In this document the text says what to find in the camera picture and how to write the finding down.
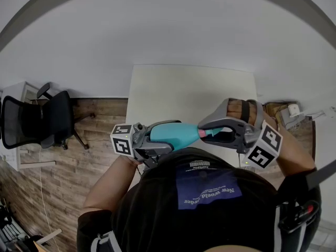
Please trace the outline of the person's right hand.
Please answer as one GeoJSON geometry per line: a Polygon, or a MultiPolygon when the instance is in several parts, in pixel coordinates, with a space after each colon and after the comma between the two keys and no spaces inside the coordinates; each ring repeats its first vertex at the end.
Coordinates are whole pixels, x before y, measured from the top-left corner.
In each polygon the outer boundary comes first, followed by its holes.
{"type": "Polygon", "coordinates": [[[226,115],[228,117],[243,120],[251,125],[255,125],[257,119],[257,107],[249,101],[230,99],[226,115]]]}

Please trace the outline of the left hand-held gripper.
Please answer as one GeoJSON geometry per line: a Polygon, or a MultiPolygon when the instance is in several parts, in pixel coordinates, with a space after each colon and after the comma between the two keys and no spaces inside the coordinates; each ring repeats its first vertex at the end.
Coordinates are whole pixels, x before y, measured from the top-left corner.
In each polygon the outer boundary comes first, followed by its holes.
{"type": "Polygon", "coordinates": [[[149,126],[141,123],[117,124],[110,138],[115,154],[128,156],[145,165],[145,169],[157,167],[159,155],[157,152],[172,152],[173,145],[167,142],[150,141],[152,129],[160,124],[181,123],[180,120],[165,120],[149,126]]]}

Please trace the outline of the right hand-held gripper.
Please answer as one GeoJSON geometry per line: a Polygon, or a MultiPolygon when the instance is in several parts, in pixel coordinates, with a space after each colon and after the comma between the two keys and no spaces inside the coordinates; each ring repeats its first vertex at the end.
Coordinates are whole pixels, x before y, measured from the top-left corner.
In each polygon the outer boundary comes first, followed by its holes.
{"type": "Polygon", "coordinates": [[[280,153],[283,137],[264,118],[263,106],[255,100],[242,101],[241,119],[227,115],[229,99],[225,99],[218,108],[205,117],[198,124],[198,129],[210,130],[228,127],[237,129],[243,127],[242,138],[238,141],[218,138],[203,138],[203,142],[215,146],[237,150],[245,157],[243,163],[255,169],[264,170],[274,162],[280,153]],[[254,125],[248,123],[246,115],[250,105],[256,107],[256,120],[254,125]]]}

